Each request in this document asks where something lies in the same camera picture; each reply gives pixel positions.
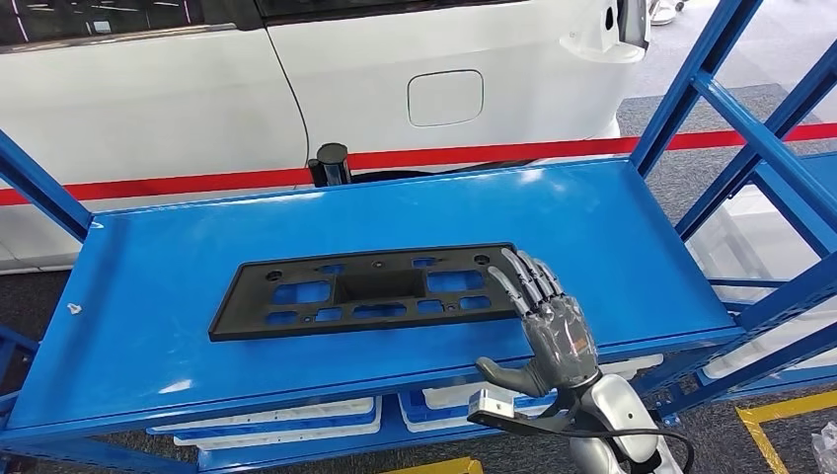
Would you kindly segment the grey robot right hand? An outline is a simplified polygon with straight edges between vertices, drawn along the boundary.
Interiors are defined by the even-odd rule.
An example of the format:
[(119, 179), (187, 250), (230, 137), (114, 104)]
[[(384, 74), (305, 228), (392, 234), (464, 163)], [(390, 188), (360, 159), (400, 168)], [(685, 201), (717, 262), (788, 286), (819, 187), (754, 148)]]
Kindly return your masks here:
[(594, 380), (600, 375), (597, 351), (577, 300), (543, 261), (524, 251), (502, 249), (501, 254), (514, 274), (495, 266), (488, 272), (515, 307), (533, 357), (521, 368), (503, 368), (481, 356), (477, 370), (487, 382), (530, 397)]

